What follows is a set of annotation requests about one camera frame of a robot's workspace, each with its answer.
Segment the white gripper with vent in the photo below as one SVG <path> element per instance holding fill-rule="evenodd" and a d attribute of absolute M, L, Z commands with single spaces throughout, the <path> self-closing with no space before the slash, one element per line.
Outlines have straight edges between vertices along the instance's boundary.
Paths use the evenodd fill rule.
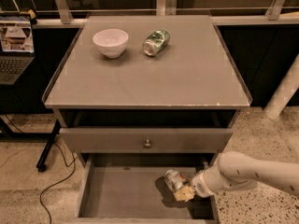
<path fill-rule="evenodd" d="M 205 171 L 198 172 L 191 180 L 190 186 L 182 186 L 174 190 L 174 197 L 177 202 L 187 202 L 194 198 L 195 194 L 206 198 L 214 195 L 214 192 L 207 186 Z"/>

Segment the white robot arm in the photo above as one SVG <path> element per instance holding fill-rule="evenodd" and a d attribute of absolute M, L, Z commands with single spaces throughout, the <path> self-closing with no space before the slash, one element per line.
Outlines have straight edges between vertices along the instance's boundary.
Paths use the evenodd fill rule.
<path fill-rule="evenodd" d="M 208 167 L 191 178 L 181 177 L 174 197 L 187 202 L 222 191 L 254 189 L 259 183 L 298 195 L 299 163 L 296 151 L 287 145 L 280 123 L 285 106 L 249 107 L 239 113 L 233 140 Z"/>

